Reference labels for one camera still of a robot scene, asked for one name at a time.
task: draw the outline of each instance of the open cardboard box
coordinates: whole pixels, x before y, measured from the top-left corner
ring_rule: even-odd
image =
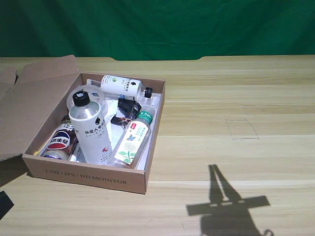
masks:
[[[9,71],[0,77],[1,86],[8,84],[0,90],[0,161],[22,154],[33,177],[145,194],[164,104],[164,80],[130,77],[161,94],[144,170],[133,170],[33,155],[68,113],[69,93],[87,79],[101,81],[103,74],[80,73],[73,55],[26,65],[15,85]]]

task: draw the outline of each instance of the wooden table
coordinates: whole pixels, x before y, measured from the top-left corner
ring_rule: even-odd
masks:
[[[166,80],[147,194],[17,177],[13,159],[0,163],[2,184],[15,175],[1,236],[315,235],[314,55],[77,64]]]

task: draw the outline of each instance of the box flap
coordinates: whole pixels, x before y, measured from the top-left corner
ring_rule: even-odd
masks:
[[[41,81],[78,73],[74,55],[26,65],[16,84]]]
[[[80,74],[16,84],[0,102],[0,161],[24,153]]]
[[[10,66],[0,72],[0,100],[14,86],[16,80],[16,68]]]
[[[8,66],[0,72],[0,83],[14,85],[17,79],[16,68],[14,66]]]

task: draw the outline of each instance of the green backdrop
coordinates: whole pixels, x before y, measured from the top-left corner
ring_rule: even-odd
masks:
[[[315,54],[315,0],[1,0],[0,57]]]

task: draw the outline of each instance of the white bottle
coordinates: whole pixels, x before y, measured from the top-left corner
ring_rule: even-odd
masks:
[[[100,89],[105,93],[119,94],[119,98],[138,101],[142,97],[151,98],[152,88],[144,87],[140,80],[104,75]]]
[[[111,166],[135,169],[151,133],[150,124],[155,110],[144,105],[119,139],[111,155]]]
[[[112,153],[101,105],[85,91],[73,95],[69,117],[87,163],[107,165]]]

